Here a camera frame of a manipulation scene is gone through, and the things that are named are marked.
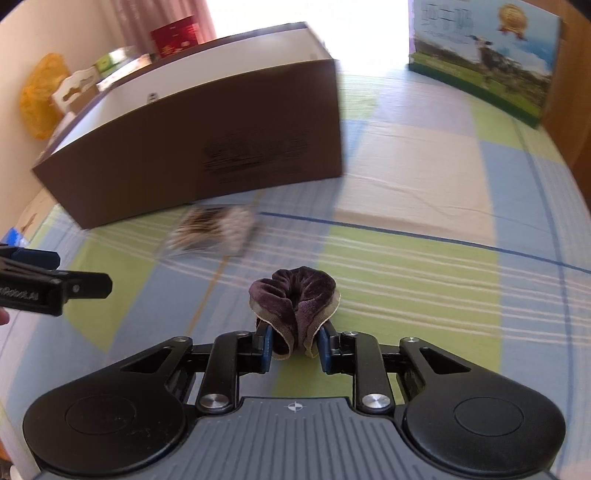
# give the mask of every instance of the wooden furniture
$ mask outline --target wooden furniture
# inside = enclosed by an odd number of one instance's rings
[[[591,207],[591,22],[567,0],[527,0],[559,15],[562,40],[542,124]]]

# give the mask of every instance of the red box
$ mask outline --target red box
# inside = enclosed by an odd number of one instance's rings
[[[183,18],[150,32],[162,58],[198,45],[193,17]]]

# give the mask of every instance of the open box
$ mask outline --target open box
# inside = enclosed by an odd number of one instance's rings
[[[335,61],[305,23],[195,46],[97,95],[33,172],[83,228],[339,176]]]

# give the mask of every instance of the wall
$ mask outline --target wall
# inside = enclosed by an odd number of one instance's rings
[[[41,190],[30,170],[46,141],[29,135],[18,111],[28,75],[49,52],[75,71],[117,46],[103,9],[90,0],[24,0],[0,24],[0,236]]]

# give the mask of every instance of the checkered bedsheet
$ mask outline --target checkered bedsheet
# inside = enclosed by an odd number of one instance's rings
[[[554,144],[406,71],[345,76],[341,92],[343,178],[210,201],[260,211],[242,257],[157,260],[184,207],[90,232],[53,210],[33,246],[59,252],[62,268],[109,273],[115,288],[0,328],[0,437],[25,479],[37,472],[21,431],[35,398],[175,335],[252,329],[250,283],[301,265],[336,279],[337,330],[419,336],[550,397],[568,429],[553,471],[589,478],[591,220]],[[241,389],[349,395],[351,381],[293,357]]]

